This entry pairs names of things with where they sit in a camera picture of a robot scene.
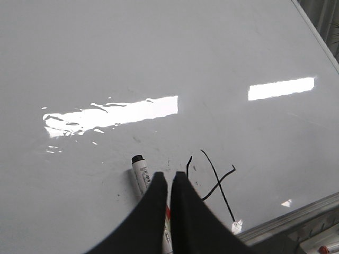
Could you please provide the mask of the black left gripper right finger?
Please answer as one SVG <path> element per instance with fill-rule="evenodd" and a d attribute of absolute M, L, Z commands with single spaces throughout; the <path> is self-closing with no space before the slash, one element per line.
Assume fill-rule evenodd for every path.
<path fill-rule="evenodd" d="M 170 210 L 174 253 L 254 253 L 215 217 L 182 171 L 172 183 Z"/>

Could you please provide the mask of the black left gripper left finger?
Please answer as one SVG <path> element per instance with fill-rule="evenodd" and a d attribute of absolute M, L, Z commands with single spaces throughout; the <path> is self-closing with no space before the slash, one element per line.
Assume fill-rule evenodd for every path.
<path fill-rule="evenodd" d="M 88 253 L 162 253 L 167 182 L 156 172 L 126 219 Z"/>

